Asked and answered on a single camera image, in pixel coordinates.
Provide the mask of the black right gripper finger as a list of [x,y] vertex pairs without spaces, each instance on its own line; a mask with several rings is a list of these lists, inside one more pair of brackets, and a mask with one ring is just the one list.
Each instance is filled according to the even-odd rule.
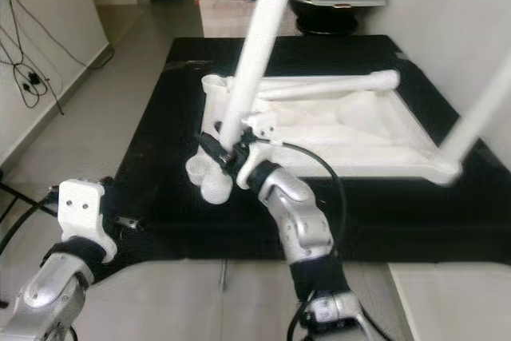
[[220,167],[227,167],[231,164],[231,152],[224,148],[218,139],[208,132],[200,132],[198,136],[200,147],[209,158]]

